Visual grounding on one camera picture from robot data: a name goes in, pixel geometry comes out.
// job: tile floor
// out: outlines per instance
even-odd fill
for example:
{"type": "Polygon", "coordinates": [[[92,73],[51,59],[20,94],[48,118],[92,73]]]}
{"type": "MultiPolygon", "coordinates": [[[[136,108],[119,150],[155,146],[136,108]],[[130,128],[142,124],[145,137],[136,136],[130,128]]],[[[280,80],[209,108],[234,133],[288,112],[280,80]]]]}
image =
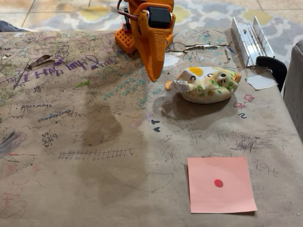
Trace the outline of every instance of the tile floor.
{"type": "MultiPolygon", "coordinates": [[[[30,27],[58,14],[117,0],[0,0],[0,20],[30,27]]],[[[303,25],[303,0],[213,0],[277,14],[303,25]]]]}

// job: red dot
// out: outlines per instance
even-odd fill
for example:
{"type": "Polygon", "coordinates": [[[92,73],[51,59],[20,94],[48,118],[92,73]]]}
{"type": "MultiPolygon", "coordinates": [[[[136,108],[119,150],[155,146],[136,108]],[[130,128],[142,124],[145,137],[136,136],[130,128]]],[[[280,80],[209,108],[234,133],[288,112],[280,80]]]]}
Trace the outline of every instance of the red dot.
{"type": "Polygon", "coordinates": [[[219,188],[223,187],[223,182],[220,179],[215,179],[214,184],[219,188]]]}

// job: red wire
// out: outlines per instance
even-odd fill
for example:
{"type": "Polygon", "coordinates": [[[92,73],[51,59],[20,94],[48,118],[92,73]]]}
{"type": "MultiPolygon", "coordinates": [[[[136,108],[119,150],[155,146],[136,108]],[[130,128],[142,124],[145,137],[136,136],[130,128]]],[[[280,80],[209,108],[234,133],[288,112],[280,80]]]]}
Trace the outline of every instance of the red wire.
{"type": "Polygon", "coordinates": [[[134,16],[134,15],[131,15],[129,13],[125,13],[125,12],[122,12],[119,10],[119,7],[120,7],[120,3],[122,2],[122,0],[118,0],[118,3],[117,3],[117,12],[119,14],[122,14],[124,16],[127,16],[128,18],[132,19],[132,20],[138,20],[138,17],[137,16],[134,16]]]}

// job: pink sticky note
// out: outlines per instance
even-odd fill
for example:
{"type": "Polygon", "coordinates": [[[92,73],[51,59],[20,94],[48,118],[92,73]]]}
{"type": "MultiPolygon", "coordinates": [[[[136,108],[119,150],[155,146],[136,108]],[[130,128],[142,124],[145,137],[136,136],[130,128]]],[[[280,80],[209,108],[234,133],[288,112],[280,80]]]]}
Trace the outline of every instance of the pink sticky note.
{"type": "Polygon", "coordinates": [[[245,157],[189,157],[192,213],[236,213],[257,210],[245,157]]]}

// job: ceramic cat figurine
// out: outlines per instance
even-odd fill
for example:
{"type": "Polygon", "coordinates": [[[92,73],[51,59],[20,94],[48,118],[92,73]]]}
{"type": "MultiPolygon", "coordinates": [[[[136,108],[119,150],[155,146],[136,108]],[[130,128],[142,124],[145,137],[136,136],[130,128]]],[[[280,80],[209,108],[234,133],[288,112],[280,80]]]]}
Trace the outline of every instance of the ceramic cat figurine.
{"type": "MultiPolygon", "coordinates": [[[[231,97],[239,86],[241,75],[218,67],[194,67],[181,72],[176,80],[187,81],[191,91],[180,92],[183,98],[194,103],[215,103],[231,97]]],[[[172,90],[173,81],[165,83],[172,90]]]]}

